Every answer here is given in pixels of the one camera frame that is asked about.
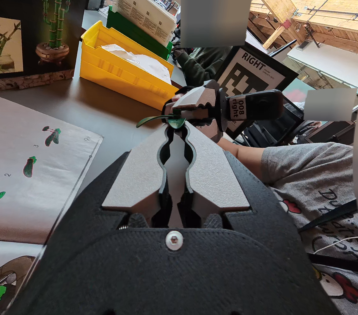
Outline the white board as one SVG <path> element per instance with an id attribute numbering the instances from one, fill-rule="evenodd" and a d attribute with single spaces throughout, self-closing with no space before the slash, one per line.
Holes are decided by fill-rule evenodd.
<path id="1" fill-rule="evenodd" d="M 255 47 L 256 49 L 260 50 L 261 52 L 267 54 L 267 50 L 265 48 L 263 48 L 263 45 L 261 44 L 261 42 L 259 42 L 255 36 L 249 31 L 246 31 L 246 39 L 245 41 L 252 45 L 253 47 Z"/>

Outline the green lego leaf assembly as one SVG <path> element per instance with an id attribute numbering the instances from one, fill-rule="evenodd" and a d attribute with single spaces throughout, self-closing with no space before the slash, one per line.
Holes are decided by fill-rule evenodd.
<path id="1" fill-rule="evenodd" d="M 137 123 L 136 128 L 139 128 L 142 125 L 157 119 L 163 119 L 164 123 L 167 123 L 172 129 L 176 130 L 181 129 L 186 121 L 186 119 L 181 116 L 180 110 L 174 110 L 172 113 L 167 115 L 146 117 Z"/>

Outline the green plastic bin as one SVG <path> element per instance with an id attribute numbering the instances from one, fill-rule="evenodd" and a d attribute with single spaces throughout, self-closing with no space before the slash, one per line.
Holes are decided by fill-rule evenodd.
<path id="1" fill-rule="evenodd" d="M 167 47 L 164 47 L 157 40 L 152 38 L 142 29 L 140 29 L 131 21 L 122 16 L 120 13 L 113 12 L 112 6 L 109 6 L 106 27 L 108 29 L 114 28 L 115 30 L 124 34 L 131 40 L 140 44 L 142 47 L 148 49 L 149 51 L 165 59 L 166 61 L 168 60 L 170 52 L 172 50 L 171 41 L 168 42 Z"/>

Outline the black framed marker sign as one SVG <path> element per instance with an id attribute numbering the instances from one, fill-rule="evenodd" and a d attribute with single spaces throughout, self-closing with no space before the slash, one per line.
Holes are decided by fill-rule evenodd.
<path id="1" fill-rule="evenodd" d="M 298 74 L 253 45 L 234 46 L 214 76 L 226 95 L 233 97 L 288 87 Z"/>

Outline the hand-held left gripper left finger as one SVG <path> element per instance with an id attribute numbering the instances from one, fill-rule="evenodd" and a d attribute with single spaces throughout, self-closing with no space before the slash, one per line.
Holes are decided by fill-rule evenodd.
<path id="1" fill-rule="evenodd" d="M 169 125 L 163 125 L 129 152 L 102 203 L 104 209 L 140 213 L 150 226 L 168 228 L 172 198 L 164 164 L 173 135 Z"/>

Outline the yellow plastic bin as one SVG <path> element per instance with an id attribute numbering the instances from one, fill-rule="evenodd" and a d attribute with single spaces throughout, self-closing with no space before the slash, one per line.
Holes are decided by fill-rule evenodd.
<path id="1" fill-rule="evenodd" d="M 80 77 L 104 86 L 119 94 L 162 110 L 164 103 L 172 98 L 178 88 L 134 66 L 123 58 L 102 48 L 116 44 L 134 54 L 156 59 L 172 75 L 174 66 L 165 59 L 131 40 L 114 28 L 106 28 L 97 21 L 82 36 Z"/>

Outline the open instruction booklet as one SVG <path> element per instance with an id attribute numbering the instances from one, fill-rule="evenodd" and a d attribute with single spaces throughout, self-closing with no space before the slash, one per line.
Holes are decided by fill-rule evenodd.
<path id="1" fill-rule="evenodd" d="M 1 314 L 68 210 L 103 137 L 0 100 Z"/>

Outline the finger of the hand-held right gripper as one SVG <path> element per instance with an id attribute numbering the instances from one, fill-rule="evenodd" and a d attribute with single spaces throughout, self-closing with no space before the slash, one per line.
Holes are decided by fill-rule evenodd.
<path id="1" fill-rule="evenodd" d="M 220 85 L 215 80 L 209 80 L 204 85 L 188 91 L 172 106 L 172 110 L 207 109 L 213 112 L 216 106 Z"/>
<path id="2" fill-rule="evenodd" d="M 185 119 L 214 143 L 218 143 L 223 136 L 216 118 L 209 110 L 186 110 Z"/>

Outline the black mesh office chair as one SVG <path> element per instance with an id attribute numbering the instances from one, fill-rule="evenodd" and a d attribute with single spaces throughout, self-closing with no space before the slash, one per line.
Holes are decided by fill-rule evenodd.
<path id="1" fill-rule="evenodd" d="M 293 103 L 284 104 L 275 120 L 255 121 L 242 132 L 244 145 L 256 148 L 288 145 L 304 124 L 304 112 Z"/>

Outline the person's right forearm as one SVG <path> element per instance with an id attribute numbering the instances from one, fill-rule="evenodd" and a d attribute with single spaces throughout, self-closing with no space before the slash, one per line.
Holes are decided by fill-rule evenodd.
<path id="1" fill-rule="evenodd" d="M 259 180 L 264 181 L 262 176 L 262 155 L 265 148 L 252 148 L 231 143 L 221 138 L 217 143 L 224 151 L 230 152 Z"/>

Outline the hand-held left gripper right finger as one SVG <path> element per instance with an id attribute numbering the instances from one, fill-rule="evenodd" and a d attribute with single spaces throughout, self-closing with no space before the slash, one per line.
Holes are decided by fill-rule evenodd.
<path id="1" fill-rule="evenodd" d="M 249 210 L 249 201 L 224 150 L 187 121 L 181 138 L 189 163 L 178 203 L 183 227 L 200 228 L 210 214 Z"/>

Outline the crumpled white paper bag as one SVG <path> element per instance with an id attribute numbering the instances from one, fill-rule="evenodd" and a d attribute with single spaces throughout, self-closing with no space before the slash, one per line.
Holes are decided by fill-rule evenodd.
<path id="1" fill-rule="evenodd" d="M 133 54 L 116 44 L 102 45 L 101 48 L 125 59 L 127 62 L 136 65 L 167 84 L 172 84 L 168 68 L 161 64 L 158 60 L 143 54 Z"/>

